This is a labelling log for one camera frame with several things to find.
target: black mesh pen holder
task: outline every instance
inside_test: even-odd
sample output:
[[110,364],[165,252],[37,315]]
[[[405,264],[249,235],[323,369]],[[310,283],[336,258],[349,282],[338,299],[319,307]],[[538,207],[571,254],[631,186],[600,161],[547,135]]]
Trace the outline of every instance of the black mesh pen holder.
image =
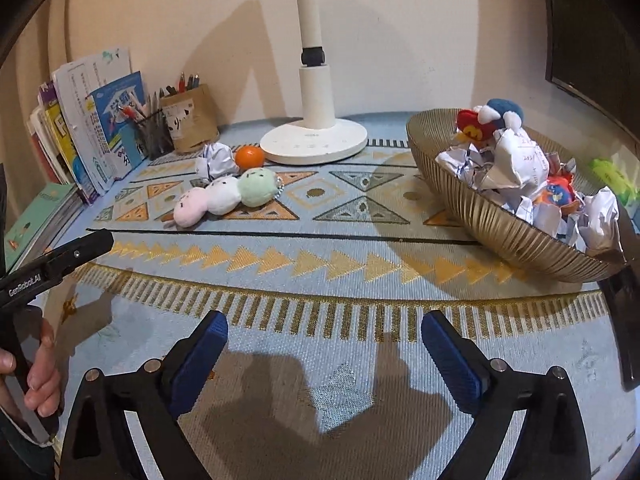
[[174,143],[171,140],[169,127],[162,110],[158,110],[149,115],[146,119],[136,123],[140,143],[145,150],[149,160],[171,153],[174,150]]

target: green book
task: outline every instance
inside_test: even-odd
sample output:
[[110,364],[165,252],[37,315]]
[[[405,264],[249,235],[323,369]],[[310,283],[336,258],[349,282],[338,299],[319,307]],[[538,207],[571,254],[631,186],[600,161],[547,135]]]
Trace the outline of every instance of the green book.
[[38,193],[4,236],[4,262],[7,271],[14,266],[32,240],[44,230],[47,221],[62,208],[76,189],[75,184],[50,183]]

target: bolt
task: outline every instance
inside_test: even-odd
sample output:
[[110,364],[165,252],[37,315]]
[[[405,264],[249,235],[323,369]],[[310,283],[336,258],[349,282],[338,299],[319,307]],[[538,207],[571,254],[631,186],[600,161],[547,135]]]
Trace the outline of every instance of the bolt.
[[158,359],[149,359],[149,361],[145,363],[145,372],[152,374],[160,369],[161,364],[162,363]]
[[564,368],[554,366],[551,368],[551,373],[558,379],[566,379],[566,372],[564,371]]
[[84,374],[84,378],[90,383],[95,381],[98,377],[100,377],[100,370],[97,370],[96,368],[91,368],[91,370]]
[[504,372],[508,367],[509,365],[502,359],[491,359],[491,368],[496,372]]

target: orange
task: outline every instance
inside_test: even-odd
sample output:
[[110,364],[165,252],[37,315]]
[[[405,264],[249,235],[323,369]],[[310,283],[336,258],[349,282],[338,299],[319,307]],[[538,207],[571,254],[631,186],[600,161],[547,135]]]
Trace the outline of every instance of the orange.
[[236,152],[236,164],[241,171],[261,168],[264,165],[264,151],[259,146],[243,146]]

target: pen holder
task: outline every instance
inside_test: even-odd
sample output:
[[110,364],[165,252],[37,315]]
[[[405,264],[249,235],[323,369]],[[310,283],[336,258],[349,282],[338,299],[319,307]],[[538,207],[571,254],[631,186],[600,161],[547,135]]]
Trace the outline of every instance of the pen holder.
[[160,105],[176,152],[191,153],[204,142],[216,142],[220,138],[216,106],[206,84],[163,97]]
[[162,110],[136,123],[140,142],[149,160],[171,153],[174,144]]

